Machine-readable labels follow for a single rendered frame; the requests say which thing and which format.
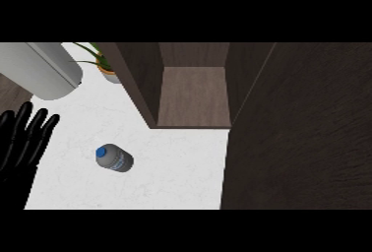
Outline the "pale grey cylindrical appliance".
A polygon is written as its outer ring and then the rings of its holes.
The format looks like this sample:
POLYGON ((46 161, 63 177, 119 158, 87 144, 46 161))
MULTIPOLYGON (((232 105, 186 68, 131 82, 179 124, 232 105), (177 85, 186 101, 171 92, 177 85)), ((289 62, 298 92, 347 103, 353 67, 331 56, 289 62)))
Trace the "pale grey cylindrical appliance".
POLYGON ((59 42, 0 42, 0 74, 43 100, 65 97, 83 79, 59 42))

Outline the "dark wooden cabinet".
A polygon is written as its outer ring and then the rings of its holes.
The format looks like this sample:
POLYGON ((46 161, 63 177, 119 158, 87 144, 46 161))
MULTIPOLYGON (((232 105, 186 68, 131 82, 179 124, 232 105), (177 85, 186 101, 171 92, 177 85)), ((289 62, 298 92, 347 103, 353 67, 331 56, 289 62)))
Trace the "dark wooden cabinet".
POLYGON ((229 129, 272 42, 102 42, 150 129, 229 129))

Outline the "dark wooden cabinet door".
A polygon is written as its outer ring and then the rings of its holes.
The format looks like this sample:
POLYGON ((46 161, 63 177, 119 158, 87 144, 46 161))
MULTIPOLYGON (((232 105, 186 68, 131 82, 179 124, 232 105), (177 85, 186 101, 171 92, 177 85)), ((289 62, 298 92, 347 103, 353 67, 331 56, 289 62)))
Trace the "dark wooden cabinet door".
POLYGON ((221 208, 372 209, 372 42, 273 45, 229 133, 221 208))

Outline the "green potted plant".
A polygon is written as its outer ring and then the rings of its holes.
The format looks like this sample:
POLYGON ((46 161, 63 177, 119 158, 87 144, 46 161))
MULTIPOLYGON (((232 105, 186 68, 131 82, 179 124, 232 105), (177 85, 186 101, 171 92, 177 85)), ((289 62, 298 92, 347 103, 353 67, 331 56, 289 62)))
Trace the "green potted plant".
POLYGON ((75 45, 80 48, 83 48, 90 53, 90 55, 94 57, 94 61, 88 61, 88 64, 93 64, 97 67, 97 69, 99 69, 99 71, 100 71, 105 79, 112 84, 118 84, 121 82, 119 78, 118 78, 117 73, 115 73, 115 71, 112 69, 112 66, 111 66, 111 64, 108 62, 108 59, 106 59, 106 57, 105 57, 105 55, 102 53, 102 50, 99 48, 97 43, 96 42, 90 42, 90 45, 91 45, 93 49, 90 49, 87 46, 84 46, 78 42, 75 42, 75 45))

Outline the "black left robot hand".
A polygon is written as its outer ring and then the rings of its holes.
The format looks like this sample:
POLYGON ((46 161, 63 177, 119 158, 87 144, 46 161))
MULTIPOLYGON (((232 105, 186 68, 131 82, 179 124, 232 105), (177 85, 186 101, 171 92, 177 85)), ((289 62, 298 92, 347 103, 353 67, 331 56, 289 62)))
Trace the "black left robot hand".
POLYGON ((47 109, 32 114, 26 101, 19 111, 0 114, 0 212, 24 210, 29 198, 38 164, 47 149, 59 115, 47 117, 47 109))

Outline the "blue-capped water bottle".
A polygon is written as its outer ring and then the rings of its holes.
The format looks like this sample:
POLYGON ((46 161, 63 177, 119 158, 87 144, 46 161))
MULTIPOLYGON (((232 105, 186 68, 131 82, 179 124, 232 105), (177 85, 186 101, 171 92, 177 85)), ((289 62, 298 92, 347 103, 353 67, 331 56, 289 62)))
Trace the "blue-capped water bottle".
POLYGON ((96 150, 96 162, 118 172, 127 172, 134 165, 134 157, 114 144, 106 144, 96 150))

